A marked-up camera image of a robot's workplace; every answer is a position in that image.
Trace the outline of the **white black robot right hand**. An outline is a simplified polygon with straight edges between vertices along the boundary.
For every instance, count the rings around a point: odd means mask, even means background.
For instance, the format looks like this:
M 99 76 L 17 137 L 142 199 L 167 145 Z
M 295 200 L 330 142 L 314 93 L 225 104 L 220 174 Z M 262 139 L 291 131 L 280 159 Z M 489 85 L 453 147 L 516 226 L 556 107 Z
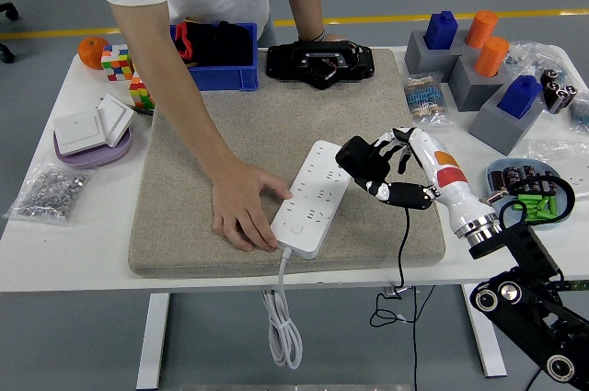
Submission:
M 483 240 L 501 231 L 497 213 L 472 192 L 465 174 L 439 140 L 419 128 L 394 128 L 378 138 L 375 147 L 389 144 L 403 150 L 401 165 L 415 157 L 428 184 L 386 182 L 365 172 L 353 178 L 356 184 L 397 207 L 425 210 L 434 201 L 440 202 L 449 211 L 451 231 L 459 238 Z

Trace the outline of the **person's right hand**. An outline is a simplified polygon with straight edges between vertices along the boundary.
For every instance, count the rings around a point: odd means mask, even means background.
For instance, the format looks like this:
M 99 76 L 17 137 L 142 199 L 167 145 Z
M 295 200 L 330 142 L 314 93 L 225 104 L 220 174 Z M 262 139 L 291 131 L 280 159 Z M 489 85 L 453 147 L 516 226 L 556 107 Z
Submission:
M 213 230 L 244 252 L 273 252 L 277 239 L 262 209 L 260 193 L 272 190 L 279 198 L 292 197 L 285 181 L 236 157 L 221 163 L 211 176 L 213 184 Z

